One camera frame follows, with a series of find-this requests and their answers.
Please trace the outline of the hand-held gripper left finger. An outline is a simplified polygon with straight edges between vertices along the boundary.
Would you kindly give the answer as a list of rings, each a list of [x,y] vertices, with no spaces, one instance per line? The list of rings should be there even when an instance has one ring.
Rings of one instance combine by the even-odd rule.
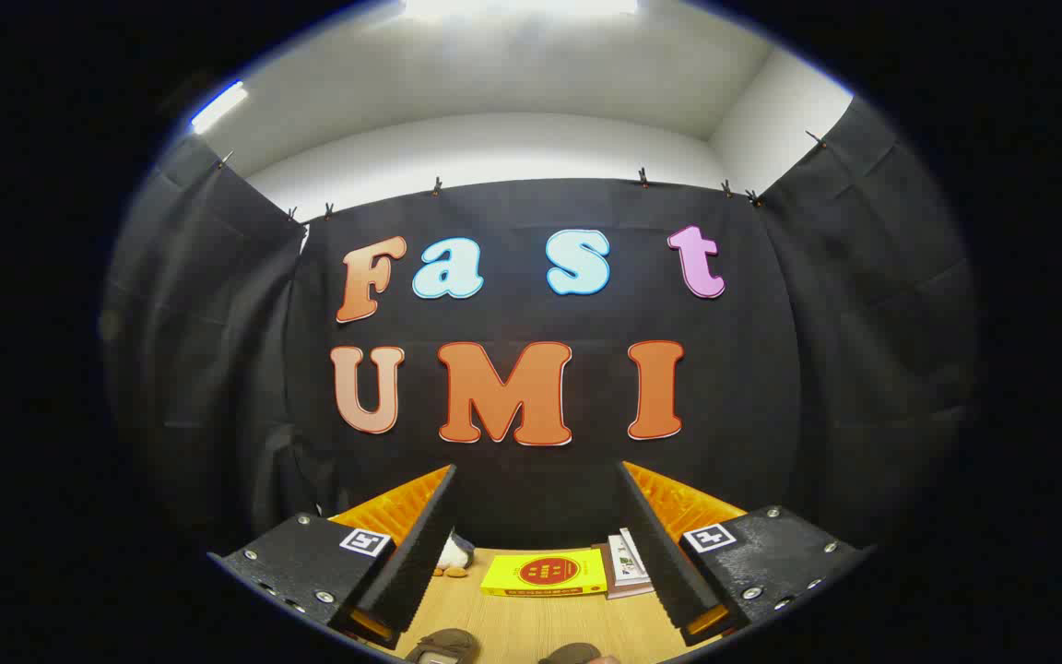
[[[393,648],[450,539],[457,470],[427,472],[338,516],[295,514],[209,560],[324,634]]]

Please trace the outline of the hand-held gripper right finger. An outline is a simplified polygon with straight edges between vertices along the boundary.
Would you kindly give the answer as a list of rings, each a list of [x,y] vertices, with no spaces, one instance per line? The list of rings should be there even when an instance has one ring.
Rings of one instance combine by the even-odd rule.
[[[869,555],[778,504],[743,510],[628,461],[619,482],[626,529],[687,646],[772,622]]]

